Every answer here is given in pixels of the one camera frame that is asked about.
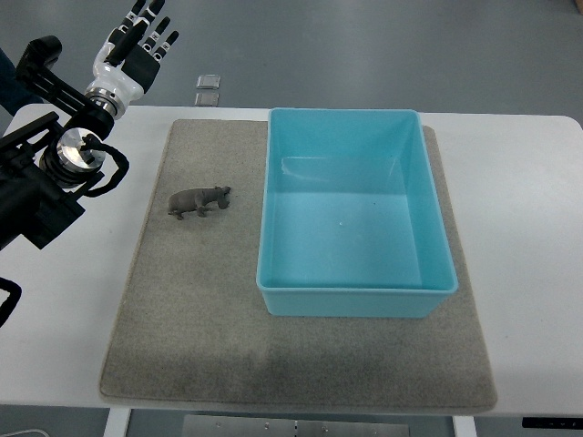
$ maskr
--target white table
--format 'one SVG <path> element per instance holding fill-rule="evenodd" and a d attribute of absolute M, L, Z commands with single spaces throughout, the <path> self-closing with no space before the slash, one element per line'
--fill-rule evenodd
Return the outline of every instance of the white table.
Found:
<path fill-rule="evenodd" d="M 49 109 L 26 107 L 9 129 Z M 0 275 L 23 287 L 0 329 L 0 403 L 107 406 L 100 369 L 172 122 L 267 116 L 129 109 L 107 139 L 131 163 L 122 184 L 83 198 L 87 212 L 45 249 L 19 237 L 0 252 Z M 583 131 L 566 117 L 421 117 L 437 134 L 493 367 L 491 414 L 583 415 Z"/>

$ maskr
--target metal plate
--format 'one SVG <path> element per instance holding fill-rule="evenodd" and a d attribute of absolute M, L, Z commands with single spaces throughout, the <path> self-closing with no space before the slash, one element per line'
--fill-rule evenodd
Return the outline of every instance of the metal plate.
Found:
<path fill-rule="evenodd" d="M 409 437 L 406 424 L 187 415 L 182 437 Z"/>
<path fill-rule="evenodd" d="M 216 107 L 219 105 L 219 93 L 197 93 L 195 107 Z"/>
<path fill-rule="evenodd" d="M 220 83 L 220 76 L 217 75 L 201 75 L 197 80 L 198 89 L 218 89 Z"/>

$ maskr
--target blue plastic bin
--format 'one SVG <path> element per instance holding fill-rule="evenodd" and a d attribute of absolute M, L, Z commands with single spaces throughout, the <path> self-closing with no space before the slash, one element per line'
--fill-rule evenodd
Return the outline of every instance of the blue plastic bin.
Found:
<path fill-rule="evenodd" d="M 257 285 L 281 316 L 421 318 L 457 290 L 416 112 L 270 112 Z"/>

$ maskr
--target robotic hand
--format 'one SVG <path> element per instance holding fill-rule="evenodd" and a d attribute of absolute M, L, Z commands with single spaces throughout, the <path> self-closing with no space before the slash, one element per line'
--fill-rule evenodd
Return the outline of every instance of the robotic hand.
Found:
<path fill-rule="evenodd" d="M 86 96 L 101 105 L 115 119 L 123 116 L 129 102 L 141 98 L 151 87 L 160 61 L 179 36 L 177 31 L 155 51 L 160 35 L 166 30 L 170 19 L 165 17 L 143 44 L 139 41 L 152 24 L 163 0 L 154 0 L 137 16 L 145 1 L 138 0 L 122 24 L 111 33 L 97 53 L 93 65 L 96 78 L 87 87 Z"/>
<path fill-rule="evenodd" d="M 82 196 L 109 192 L 128 172 L 126 157 L 102 141 L 129 103 L 148 92 L 160 61 L 179 35 L 172 32 L 156 47 L 169 25 L 166 17 L 140 44 L 164 0 L 153 0 L 140 13 L 145 3 L 138 0 L 109 34 L 93 65 L 95 80 L 84 95 L 50 71 L 62 50 L 55 36 L 28 44 L 16 78 L 71 118 L 62 127 L 52 112 L 0 138 L 0 250 L 20 234 L 42 249 L 85 212 L 77 203 Z M 30 142 L 42 133 L 36 143 Z M 43 149 L 37 166 L 35 154 Z M 104 177 L 100 169 L 107 154 L 118 171 L 106 185 L 92 189 Z M 0 289 L 10 293 L 0 306 L 2 326 L 18 302 L 20 288 L 0 278 Z"/>

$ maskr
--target gray floor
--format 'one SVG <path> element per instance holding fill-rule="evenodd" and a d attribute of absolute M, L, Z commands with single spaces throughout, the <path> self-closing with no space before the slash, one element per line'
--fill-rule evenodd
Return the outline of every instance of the gray floor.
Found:
<path fill-rule="evenodd" d="M 51 437 L 102 437 L 108 409 L 0 405 L 0 435 L 40 429 Z M 25 434 L 38 437 L 40 434 Z"/>
<path fill-rule="evenodd" d="M 64 48 L 53 72 L 82 91 L 95 53 L 133 0 L 0 1 L 8 56 L 17 63 L 28 41 L 56 35 Z M 221 107 L 412 108 L 583 122 L 583 15 L 573 0 L 167 0 L 163 13 L 180 39 L 140 105 L 192 106 L 197 76 L 217 74 Z M 0 109 L 0 131 L 9 121 Z M 504 435 L 518 422 L 487 429 Z"/>

